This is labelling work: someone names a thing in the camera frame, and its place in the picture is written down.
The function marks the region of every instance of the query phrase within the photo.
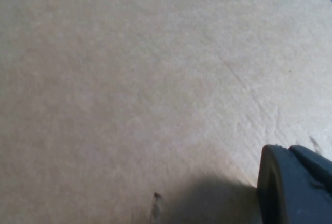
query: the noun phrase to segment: cardboard surface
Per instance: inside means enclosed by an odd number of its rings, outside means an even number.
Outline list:
[[[259,223],[264,144],[332,158],[329,0],[0,12],[2,223]]]

